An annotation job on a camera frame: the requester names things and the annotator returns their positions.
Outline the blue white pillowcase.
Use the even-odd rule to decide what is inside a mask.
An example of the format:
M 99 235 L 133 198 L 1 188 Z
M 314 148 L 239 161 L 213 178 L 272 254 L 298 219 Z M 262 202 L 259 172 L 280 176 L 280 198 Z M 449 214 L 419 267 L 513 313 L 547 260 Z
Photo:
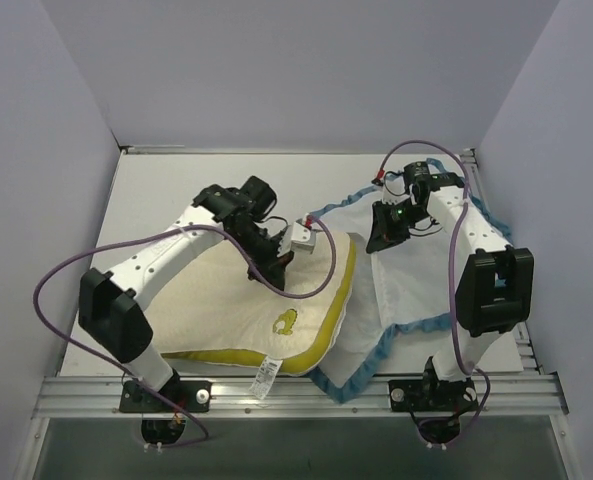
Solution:
M 357 398 L 378 373 L 419 374 L 450 342 L 449 237 L 427 221 L 403 244 L 368 254 L 372 205 L 382 194 L 368 186 L 315 211 L 325 225 L 348 233 L 357 259 L 352 293 L 334 346 L 309 372 L 329 398 Z

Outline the cream yellow pillow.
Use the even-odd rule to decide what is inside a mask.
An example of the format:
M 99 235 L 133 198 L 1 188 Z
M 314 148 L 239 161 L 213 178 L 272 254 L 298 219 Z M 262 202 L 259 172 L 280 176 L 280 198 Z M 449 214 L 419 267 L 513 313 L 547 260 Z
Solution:
M 248 279 L 228 242 L 201 254 L 145 311 L 155 348 L 168 359 L 257 367 L 270 358 L 285 374 L 309 372 L 334 345 L 352 292 L 355 242 L 332 236 L 287 266 L 286 290 L 298 300 Z

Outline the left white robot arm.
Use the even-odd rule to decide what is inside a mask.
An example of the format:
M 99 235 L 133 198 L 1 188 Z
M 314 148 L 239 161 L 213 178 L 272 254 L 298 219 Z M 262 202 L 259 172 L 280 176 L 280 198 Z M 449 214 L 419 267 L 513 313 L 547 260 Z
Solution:
M 281 235 L 270 235 L 260 225 L 276 201 L 274 190 L 256 176 L 240 187 L 213 184 L 140 252 L 106 272 L 92 268 L 82 276 L 79 325 L 145 383 L 142 398 L 152 409 L 175 405 L 178 375 L 153 345 L 146 308 L 185 266 L 224 239 L 235 241 L 250 258 L 249 279 L 284 290 L 293 256 L 280 253 Z

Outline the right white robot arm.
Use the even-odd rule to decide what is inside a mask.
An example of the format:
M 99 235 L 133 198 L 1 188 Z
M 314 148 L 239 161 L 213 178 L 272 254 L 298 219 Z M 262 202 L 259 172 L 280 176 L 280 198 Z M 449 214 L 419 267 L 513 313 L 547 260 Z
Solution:
M 386 319 L 416 322 L 447 311 L 451 337 L 433 354 L 422 402 L 441 409 L 453 383 L 469 378 L 489 347 L 530 313 L 534 258 L 492 225 L 466 176 L 434 172 L 425 161 L 402 171 L 401 199 L 373 205 L 367 252 Z

